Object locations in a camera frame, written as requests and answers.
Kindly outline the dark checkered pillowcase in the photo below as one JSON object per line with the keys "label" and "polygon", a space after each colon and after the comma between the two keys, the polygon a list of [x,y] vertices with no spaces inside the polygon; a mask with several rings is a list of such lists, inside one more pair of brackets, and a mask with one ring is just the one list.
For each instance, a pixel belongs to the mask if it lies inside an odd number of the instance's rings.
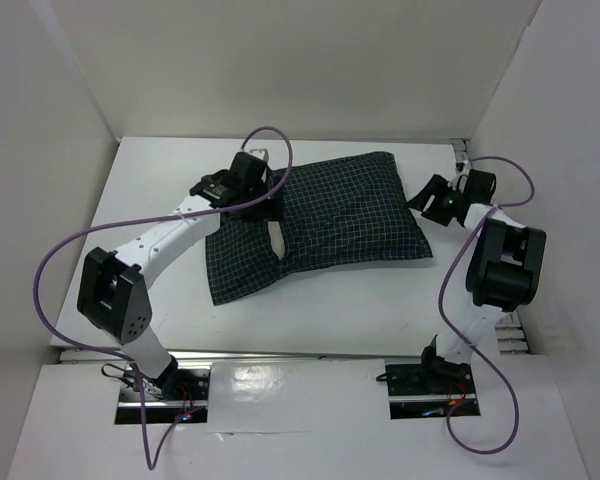
{"label": "dark checkered pillowcase", "polygon": [[385,151],[296,166],[283,188],[284,254],[265,220],[234,215],[205,240],[214,305],[237,301],[288,275],[379,261],[432,257],[407,205],[395,157]]}

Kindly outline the cream white pillow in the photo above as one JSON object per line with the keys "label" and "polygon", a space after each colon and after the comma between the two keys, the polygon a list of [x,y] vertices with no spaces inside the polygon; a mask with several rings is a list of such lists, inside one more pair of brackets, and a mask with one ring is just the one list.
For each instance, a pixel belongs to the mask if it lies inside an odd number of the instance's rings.
{"label": "cream white pillow", "polygon": [[281,223],[277,221],[269,221],[267,223],[270,246],[273,253],[279,260],[282,260],[286,254],[286,244],[282,232]]}

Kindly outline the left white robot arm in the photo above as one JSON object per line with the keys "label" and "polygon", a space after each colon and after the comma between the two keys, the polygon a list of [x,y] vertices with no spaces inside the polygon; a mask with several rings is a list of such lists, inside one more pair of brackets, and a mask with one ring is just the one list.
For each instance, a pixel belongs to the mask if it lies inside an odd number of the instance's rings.
{"label": "left white robot arm", "polygon": [[189,248],[218,231],[224,218],[280,218],[282,194],[268,193],[268,160],[265,149],[236,153],[229,168],[203,176],[168,220],[114,250],[96,247],[84,259],[78,311],[136,363],[143,389],[156,399],[178,398],[195,379],[152,330],[149,290]]}

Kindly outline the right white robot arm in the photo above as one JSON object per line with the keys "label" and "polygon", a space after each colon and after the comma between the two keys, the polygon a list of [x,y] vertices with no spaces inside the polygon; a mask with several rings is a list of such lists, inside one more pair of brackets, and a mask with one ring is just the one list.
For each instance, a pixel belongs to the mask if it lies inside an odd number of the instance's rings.
{"label": "right white robot arm", "polygon": [[422,217],[442,226],[453,220],[470,231],[470,259],[460,277],[468,296],[420,357],[410,380],[432,394],[451,393],[470,374],[477,347],[495,324],[534,299],[547,241],[545,231],[522,225],[493,205],[496,176],[468,170],[452,181],[435,174],[408,201]]}

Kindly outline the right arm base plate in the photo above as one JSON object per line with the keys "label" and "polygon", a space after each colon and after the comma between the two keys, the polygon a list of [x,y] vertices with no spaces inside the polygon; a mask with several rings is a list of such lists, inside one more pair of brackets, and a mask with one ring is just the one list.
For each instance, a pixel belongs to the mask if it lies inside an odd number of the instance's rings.
{"label": "right arm base plate", "polygon": [[448,377],[390,361],[375,380],[386,387],[392,420],[444,418],[453,408],[453,417],[481,415],[471,369]]}

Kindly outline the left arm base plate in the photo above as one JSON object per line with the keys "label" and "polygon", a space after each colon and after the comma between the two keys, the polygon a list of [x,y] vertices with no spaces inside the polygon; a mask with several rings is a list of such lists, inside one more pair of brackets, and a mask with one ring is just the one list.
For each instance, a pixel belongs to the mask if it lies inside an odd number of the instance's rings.
{"label": "left arm base plate", "polygon": [[[128,365],[105,363],[100,368],[103,377],[119,383],[114,423],[140,425],[141,402],[139,383]],[[146,423],[168,425],[178,416],[183,424],[202,424],[208,420],[208,398],[211,384],[211,363],[185,362],[179,369],[176,385],[163,393],[157,386],[144,381]]]}

